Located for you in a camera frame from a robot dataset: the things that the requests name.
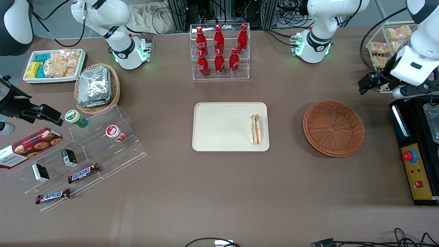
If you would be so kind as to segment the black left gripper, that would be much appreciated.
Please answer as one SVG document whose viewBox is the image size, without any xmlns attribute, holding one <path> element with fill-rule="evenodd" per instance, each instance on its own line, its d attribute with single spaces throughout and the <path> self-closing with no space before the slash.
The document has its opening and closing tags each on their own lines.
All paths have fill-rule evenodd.
<svg viewBox="0 0 439 247">
<path fill-rule="evenodd" d="M 405 99 L 430 94 L 438 94 L 439 92 L 439 72 L 434 69 L 428 78 L 419 86 L 403 83 L 397 89 L 391 89 L 391 82 L 380 77 L 377 72 L 369 72 L 361 80 L 358 81 L 358 91 L 364 95 L 367 91 L 378 89 L 380 93 L 392 93 L 394 91 L 395 99 Z"/>
</svg>

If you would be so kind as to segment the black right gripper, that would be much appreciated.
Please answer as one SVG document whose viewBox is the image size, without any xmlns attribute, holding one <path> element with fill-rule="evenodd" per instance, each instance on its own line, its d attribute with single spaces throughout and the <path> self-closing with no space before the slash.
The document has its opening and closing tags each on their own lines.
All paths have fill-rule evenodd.
<svg viewBox="0 0 439 247">
<path fill-rule="evenodd" d="M 25 94 L 9 82 L 10 76 L 1 76 L 0 113 L 5 117 L 23 119 L 31 124 L 36 119 L 51 122 L 57 126 L 63 125 L 61 113 L 54 108 L 42 104 L 33 105 L 31 96 Z"/>
</svg>

